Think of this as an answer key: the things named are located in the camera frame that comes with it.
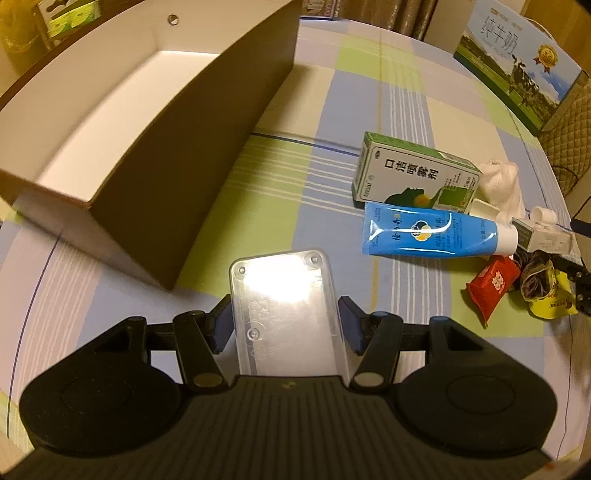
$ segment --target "gold seal badge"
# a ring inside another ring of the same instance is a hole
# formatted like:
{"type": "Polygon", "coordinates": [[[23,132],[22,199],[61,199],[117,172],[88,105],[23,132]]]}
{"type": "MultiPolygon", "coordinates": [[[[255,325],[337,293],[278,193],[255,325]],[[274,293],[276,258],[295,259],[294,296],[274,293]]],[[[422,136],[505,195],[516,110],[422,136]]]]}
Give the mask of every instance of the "gold seal badge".
{"type": "Polygon", "coordinates": [[[558,63],[558,54],[552,45],[540,45],[538,56],[534,61],[536,65],[541,63],[544,71],[550,73],[550,69],[558,63]]]}

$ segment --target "blue toothpaste tube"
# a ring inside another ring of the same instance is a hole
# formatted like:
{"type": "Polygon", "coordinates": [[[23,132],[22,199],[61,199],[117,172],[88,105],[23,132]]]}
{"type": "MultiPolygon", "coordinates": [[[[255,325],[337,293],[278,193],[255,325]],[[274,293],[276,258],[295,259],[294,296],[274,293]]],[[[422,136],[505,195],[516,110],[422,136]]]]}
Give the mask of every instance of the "blue toothpaste tube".
{"type": "Polygon", "coordinates": [[[362,252],[411,257],[508,257],[517,250],[517,229],[446,210],[365,203],[362,252]]]}

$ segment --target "white cloth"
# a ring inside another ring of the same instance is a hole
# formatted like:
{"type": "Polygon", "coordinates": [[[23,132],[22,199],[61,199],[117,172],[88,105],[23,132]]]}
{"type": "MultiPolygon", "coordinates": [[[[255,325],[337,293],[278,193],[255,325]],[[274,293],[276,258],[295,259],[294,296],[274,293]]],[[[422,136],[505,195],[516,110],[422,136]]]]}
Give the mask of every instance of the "white cloth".
{"type": "Polygon", "coordinates": [[[512,217],[525,218],[517,165],[492,158],[476,166],[482,172],[480,188],[486,201],[506,213],[509,221],[512,217]]]}

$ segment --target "open cardboard box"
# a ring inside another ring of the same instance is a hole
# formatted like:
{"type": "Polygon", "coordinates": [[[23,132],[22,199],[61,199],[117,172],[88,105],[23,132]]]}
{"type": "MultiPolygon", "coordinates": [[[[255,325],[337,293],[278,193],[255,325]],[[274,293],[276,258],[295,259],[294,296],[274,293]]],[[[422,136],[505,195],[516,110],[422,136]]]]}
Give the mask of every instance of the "open cardboard box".
{"type": "Polygon", "coordinates": [[[301,0],[144,0],[83,27],[0,98],[1,196],[172,288],[293,66],[300,12],[301,0]]]}

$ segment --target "green box on shelf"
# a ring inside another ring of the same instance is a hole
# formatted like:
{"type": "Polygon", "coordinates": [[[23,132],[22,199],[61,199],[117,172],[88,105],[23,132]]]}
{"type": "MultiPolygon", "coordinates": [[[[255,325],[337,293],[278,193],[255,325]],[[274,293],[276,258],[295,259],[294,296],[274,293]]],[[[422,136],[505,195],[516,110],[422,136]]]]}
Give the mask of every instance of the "green box on shelf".
{"type": "Polygon", "coordinates": [[[464,158],[365,132],[353,179],[353,199],[463,213],[481,175],[464,158]]]}

